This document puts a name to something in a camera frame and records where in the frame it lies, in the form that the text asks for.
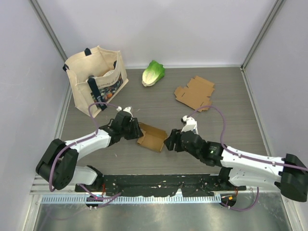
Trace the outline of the brown cardboard box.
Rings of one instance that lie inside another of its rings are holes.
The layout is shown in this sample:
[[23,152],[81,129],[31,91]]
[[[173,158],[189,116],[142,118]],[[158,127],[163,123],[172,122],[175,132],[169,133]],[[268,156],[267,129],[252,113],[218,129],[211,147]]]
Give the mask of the brown cardboard box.
[[155,152],[161,152],[164,141],[167,139],[167,133],[159,128],[139,123],[143,136],[137,140],[137,144]]

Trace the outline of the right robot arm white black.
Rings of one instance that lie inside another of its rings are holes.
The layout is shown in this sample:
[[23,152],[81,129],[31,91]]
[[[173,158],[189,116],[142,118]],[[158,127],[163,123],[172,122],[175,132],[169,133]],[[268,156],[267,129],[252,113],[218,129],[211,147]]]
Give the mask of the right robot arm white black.
[[296,155],[270,157],[247,153],[179,129],[173,129],[164,144],[170,151],[185,151],[207,166],[220,167],[217,183],[223,190],[253,186],[279,190],[294,201],[307,201],[308,169]]

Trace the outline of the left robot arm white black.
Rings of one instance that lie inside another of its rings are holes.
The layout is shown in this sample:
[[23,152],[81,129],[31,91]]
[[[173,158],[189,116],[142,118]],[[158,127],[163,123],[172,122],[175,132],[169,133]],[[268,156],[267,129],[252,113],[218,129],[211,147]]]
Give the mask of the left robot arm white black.
[[118,109],[109,124],[97,131],[72,141],[54,139],[36,166],[36,173],[51,183],[50,191],[62,190],[68,184],[75,184],[77,192],[83,188],[91,192],[103,188],[103,174],[92,166],[80,167],[79,159],[119,142],[121,138],[133,140],[143,137],[137,118],[131,107]]

